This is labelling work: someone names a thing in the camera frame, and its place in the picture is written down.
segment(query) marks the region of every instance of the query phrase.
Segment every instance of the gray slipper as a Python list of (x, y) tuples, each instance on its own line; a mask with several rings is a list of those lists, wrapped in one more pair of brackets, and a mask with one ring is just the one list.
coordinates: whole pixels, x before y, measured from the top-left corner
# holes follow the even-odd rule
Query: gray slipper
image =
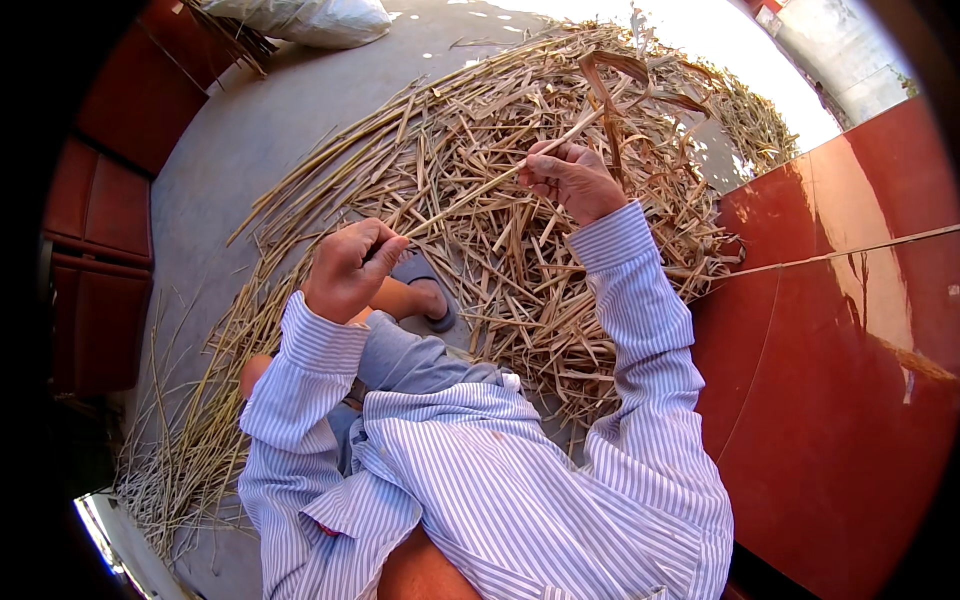
[(435, 333), (444, 333), (449, 331), (457, 323), (457, 315), (453, 312), (453, 299), (446, 292), (446, 288), (443, 283), (437, 277), (437, 274), (434, 272), (433, 268), (430, 267), (430, 263), (426, 261), (419, 252), (407, 249), (413, 256), (409, 259), (400, 263), (390, 271), (390, 276), (406, 284), (410, 284), (417, 279), (433, 279), (437, 282), (437, 285), (440, 286), (441, 292), (446, 298), (446, 314), (441, 319), (431, 319), (426, 315), (423, 315), (423, 319), (426, 321), (426, 326), (430, 327), (431, 331)]

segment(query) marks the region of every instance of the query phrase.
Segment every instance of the blue striped shirt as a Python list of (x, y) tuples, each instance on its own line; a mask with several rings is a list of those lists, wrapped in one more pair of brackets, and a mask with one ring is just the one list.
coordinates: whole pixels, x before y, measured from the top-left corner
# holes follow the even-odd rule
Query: blue striped shirt
[(569, 242), (616, 343), (623, 400), (588, 432), (582, 468), (507, 378), (368, 393), (344, 478), (324, 416), (369, 331), (290, 298), (280, 352), (240, 418), (252, 445), (239, 493), (260, 533), (264, 597), (375, 598), (381, 566), (418, 523), (485, 598), (720, 595), (733, 516), (693, 412), (704, 381), (690, 313), (636, 203)]

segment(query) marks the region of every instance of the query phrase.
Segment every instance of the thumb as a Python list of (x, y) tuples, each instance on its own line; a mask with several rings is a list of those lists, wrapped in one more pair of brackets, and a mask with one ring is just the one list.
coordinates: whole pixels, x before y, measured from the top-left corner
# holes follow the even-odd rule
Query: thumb
[(530, 155), (527, 157), (527, 167), (541, 177), (552, 177), (557, 180), (567, 179), (576, 165), (555, 156)]
[(390, 274), (396, 260), (400, 258), (400, 253), (409, 244), (410, 240), (402, 235), (390, 238), (380, 246), (380, 250), (376, 251), (373, 258), (364, 265), (364, 271), (378, 279), (383, 279)]

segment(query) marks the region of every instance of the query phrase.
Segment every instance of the hand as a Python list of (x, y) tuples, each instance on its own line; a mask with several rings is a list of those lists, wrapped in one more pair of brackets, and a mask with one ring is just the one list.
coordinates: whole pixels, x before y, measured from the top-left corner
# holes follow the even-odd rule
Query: hand
[[(318, 317), (345, 324), (370, 303), (409, 243), (378, 219), (327, 235), (314, 252), (310, 278), (303, 285), (307, 308)], [(380, 249), (364, 263), (374, 244)]]
[(570, 142), (537, 155), (550, 143), (544, 140), (530, 147), (527, 164), (519, 173), (521, 185), (562, 204), (581, 227), (627, 205), (627, 197), (600, 155)]

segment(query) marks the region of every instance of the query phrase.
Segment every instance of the shirt cuff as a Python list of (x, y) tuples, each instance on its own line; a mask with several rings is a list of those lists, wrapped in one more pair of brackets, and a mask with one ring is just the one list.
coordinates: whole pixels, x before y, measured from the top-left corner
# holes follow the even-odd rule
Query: shirt cuff
[(280, 330), (284, 358), (302, 369), (331, 374), (355, 375), (370, 337), (363, 324), (341, 325), (313, 314), (301, 291), (287, 301)]
[(648, 252), (660, 252), (638, 202), (631, 202), (574, 231), (567, 242), (588, 273), (622, 265)]

